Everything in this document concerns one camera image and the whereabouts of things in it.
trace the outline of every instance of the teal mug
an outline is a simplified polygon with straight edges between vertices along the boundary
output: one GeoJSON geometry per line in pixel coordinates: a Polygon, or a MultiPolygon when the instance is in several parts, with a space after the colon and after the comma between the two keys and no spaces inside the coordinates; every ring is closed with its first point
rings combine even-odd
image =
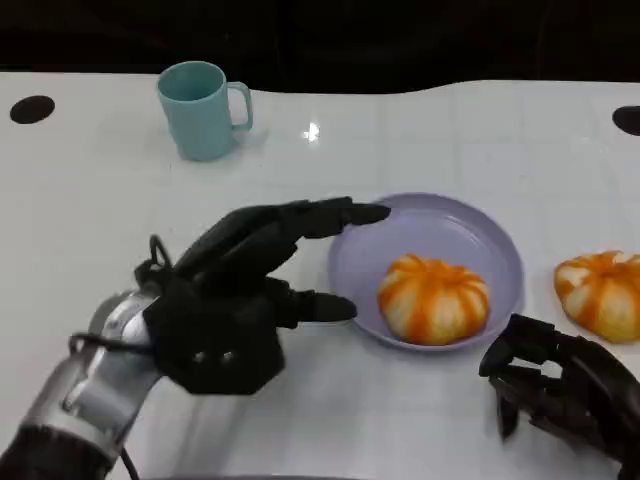
{"type": "Polygon", "coordinates": [[[160,74],[157,84],[169,131],[180,155],[208,161],[228,153],[233,132],[253,126],[251,91],[241,82],[227,82],[224,72],[207,62],[178,63],[160,74]],[[231,123],[228,88],[240,90],[247,104],[247,121],[231,123]]]}

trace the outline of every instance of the toy pumpkin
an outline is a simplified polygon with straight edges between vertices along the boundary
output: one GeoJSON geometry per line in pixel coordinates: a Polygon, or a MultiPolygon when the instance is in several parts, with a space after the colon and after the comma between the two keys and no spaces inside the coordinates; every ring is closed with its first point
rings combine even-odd
{"type": "Polygon", "coordinates": [[[406,254],[391,264],[378,291],[378,304],[398,337],[422,345],[446,345],[484,326],[489,289],[465,267],[406,254]]]}
{"type": "Polygon", "coordinates": [[[609,251],[556,267],[562,308],[579,325],[622,343],[640,337],[640,255],[609,251]]]}

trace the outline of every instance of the silver metal wrist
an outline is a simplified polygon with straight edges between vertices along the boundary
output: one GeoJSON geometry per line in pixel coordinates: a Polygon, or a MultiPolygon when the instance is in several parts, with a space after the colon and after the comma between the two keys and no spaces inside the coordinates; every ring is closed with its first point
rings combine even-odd
{"type": "MultiPolygon", "coordinates": [[[[149,345],[142,313],[154,300],[153,294],[141,291],[111,297],[94,314],[89,331],[149,345]]],[[[87,344],[56,367],[23,425],[47,426],[79,437],[115,462],[161,376],[149,356],[87,344]]]]}

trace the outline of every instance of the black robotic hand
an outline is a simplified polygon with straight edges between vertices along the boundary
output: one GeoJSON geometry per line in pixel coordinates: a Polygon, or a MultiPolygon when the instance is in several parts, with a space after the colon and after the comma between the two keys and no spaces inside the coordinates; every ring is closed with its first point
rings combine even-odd
{"type": "Polygon", "coordinates": [[[300,238],[329,237],[389,213],[350,198],[243,208],[202,235],[175,266],[152,238],[152,257],[136,279],[159,294],[144,312],[158,368],[194,394],[258,391],[284,368],[278,327],[356,315],[345,298],[296,292],[267,275],[291,258],[300,238]]]}
{"type": "Polygon", "coordinates": [[[598,343],[513,315],[485,354],[480,376],[496,389],[503,438],[513,434],[524,410],[536,427],[620,461],[621,480],[640,478],[640,384],[598,343]],[[512,365],[514,359],[555,362],[562,374],[549,378],[537,368],[512,365]]]}

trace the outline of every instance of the dark wall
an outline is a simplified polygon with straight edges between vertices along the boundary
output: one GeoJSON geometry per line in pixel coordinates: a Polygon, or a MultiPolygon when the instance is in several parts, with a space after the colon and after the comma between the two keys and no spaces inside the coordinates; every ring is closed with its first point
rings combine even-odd
{"type": "Polygon", "coordinates": [[[640,81],[631,0],[6,0],[4,69],[219,64],[253,88],[397,92],[483,78],[640,81]]]}

